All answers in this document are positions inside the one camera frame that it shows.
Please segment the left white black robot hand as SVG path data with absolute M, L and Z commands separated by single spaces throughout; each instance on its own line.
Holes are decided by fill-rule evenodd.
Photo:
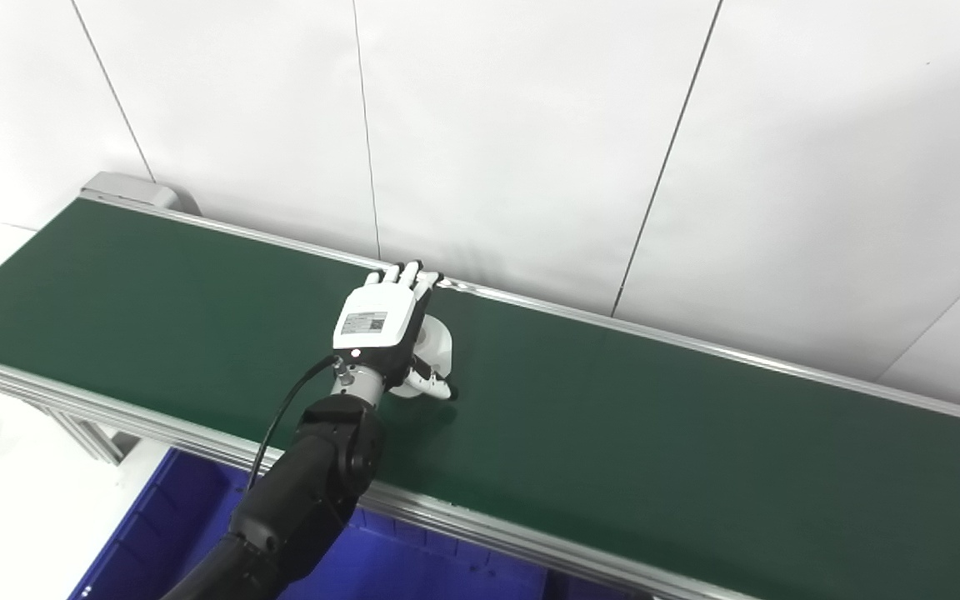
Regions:
M 351 291 L 332 330 L 334 394 L 352 395 L 371 406 L 388 393 L 458 397 L 449 380 L 453 337 L 445 323 L 428 314 L 442 281 L 441 273 L 412 261 L 372 271 Z

